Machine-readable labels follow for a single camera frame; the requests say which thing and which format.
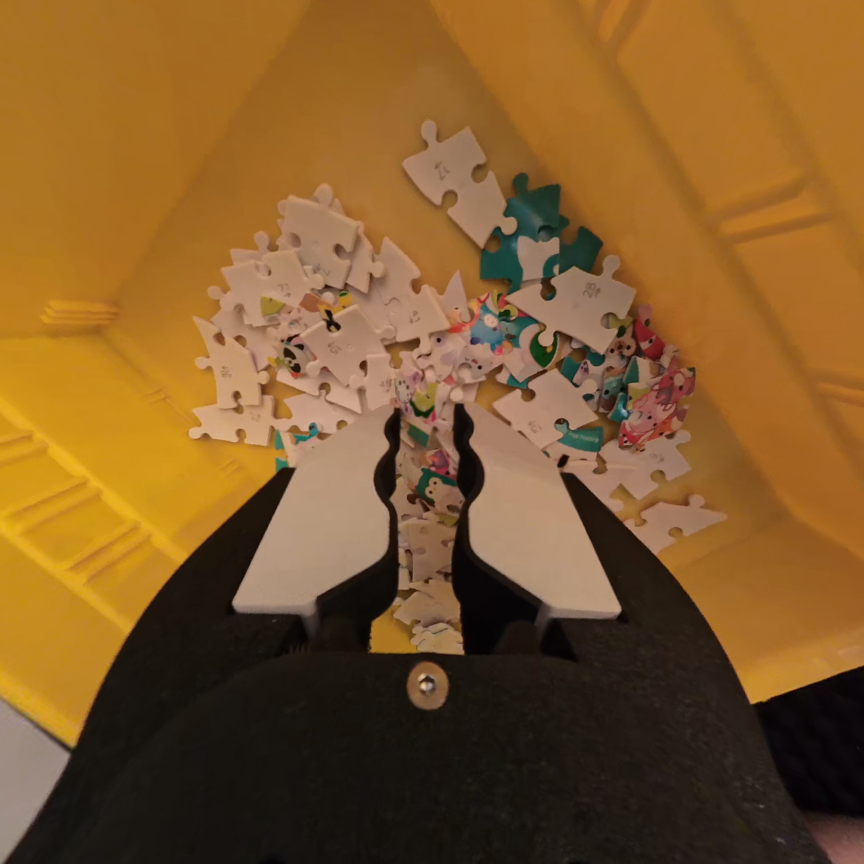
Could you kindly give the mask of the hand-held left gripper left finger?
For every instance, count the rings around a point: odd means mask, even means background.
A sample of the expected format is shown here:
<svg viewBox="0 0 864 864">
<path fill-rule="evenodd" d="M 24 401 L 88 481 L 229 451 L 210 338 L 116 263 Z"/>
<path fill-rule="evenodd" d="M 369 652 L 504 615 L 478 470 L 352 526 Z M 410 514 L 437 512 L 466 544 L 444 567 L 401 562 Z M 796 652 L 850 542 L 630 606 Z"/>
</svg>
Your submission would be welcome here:
<svg viewBox="0 0 864 864">
<path fill-rule="evenodd" d="M 392 503 L 401 416 L 375 409 L 301 458 L 232 600 L 299 618 L 309 640 L 370 647 L 398 583 Z"/>
</svg>

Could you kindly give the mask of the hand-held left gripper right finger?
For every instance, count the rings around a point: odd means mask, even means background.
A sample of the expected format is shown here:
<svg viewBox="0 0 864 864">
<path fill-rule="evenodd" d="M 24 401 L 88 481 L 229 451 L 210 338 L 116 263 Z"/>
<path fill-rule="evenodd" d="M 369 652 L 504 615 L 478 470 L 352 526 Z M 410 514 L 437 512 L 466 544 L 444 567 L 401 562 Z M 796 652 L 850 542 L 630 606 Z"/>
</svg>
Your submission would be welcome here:
<svg viewBox="0 0 864 864">
<path fill-rule="evenodd" d="M 464 648 L 495 649 L 512 629 L 541 646 L 554 622 L 618 619 L 621 602 L 555 463 L 478 405 L 456 407 L 453 433 Z"/>
</svg>

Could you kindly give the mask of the pile of puzzle pieces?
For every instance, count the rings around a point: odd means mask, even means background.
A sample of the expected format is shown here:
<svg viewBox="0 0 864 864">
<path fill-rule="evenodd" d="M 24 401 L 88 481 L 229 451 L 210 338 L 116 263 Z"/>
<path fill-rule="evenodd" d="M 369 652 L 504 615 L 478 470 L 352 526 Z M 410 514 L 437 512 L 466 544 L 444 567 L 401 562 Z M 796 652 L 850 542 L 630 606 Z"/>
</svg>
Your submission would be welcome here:
<svg viewBox="0 0 864 864">
<path fill-rule="evenodd" d="M 215 403 L 193 414 L 189 436 L 266 446 L 276 469 L 294 468 L 318 440 L 365 410 L 397 406 L 402 445 L 396 467 L 399 583 L 395 621 L 412 627 L 417 652 L 463 653 L 452 552 L 463 506 L 456 491 L 456 405 L 491 379 L 507 393 L 493 412 L 538 447 L 559 471 L 586 481 L 615 513 L 622 489 L 638 507 L 625 525 L 658 553 L 725 516 L 697 516 L 704 500 L 644 505 L 692 469 L 682 447 L 697 371 L 652 326 L 650 306 L 630 315 L 635 291 L 602 239 L 580 226 L 570 242 L 561 187 L 513 178 L 505 197 L 469 127 L 438 137 L 425 121 L 424 150 L 407 157 L 407 178 L 432 203 L 456 200 L 448 216 L 481 252 L 491 288 L 469 299 L 456 272 L 443 294 L 415 289 L 420 271 L 385 238 L 376 251 L 326 183 L 308 199 L 278 204 L 280 236 L 255 235 L 232 250 L 228 290 L 210 320 L 193 319 L 207 347 Z"/>
</svg>

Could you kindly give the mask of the yellow plastic bin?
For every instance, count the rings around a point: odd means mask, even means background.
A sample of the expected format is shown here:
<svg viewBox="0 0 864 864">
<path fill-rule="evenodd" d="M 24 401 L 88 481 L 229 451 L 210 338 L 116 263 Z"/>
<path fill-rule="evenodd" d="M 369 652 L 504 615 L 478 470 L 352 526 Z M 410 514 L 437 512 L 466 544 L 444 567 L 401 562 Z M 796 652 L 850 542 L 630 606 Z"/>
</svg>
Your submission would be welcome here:
<svg viewBox="0 0 864 864">
<path fill-rule="evenodd" d="M 862 2 L 2 2 L 2 699 L 62 743 L 305 443 L 189 437 L 222 335 L 309 421 L 371 392 L 291 374 L 270 322 L 393 284 L 464 287 L 483 405 L 579 368 L 504 298 L 500 234 L 406 175 L 427 120 L 472 129 L 542 297 L 557 252 L 618 257 L 611 369 L 639 339 L 696 377 L 676 460 L 624 486 L 630 445 L 599 493 L 726 514 L 661 556 L 750 699 L 862 667 Z"/>
</svg>

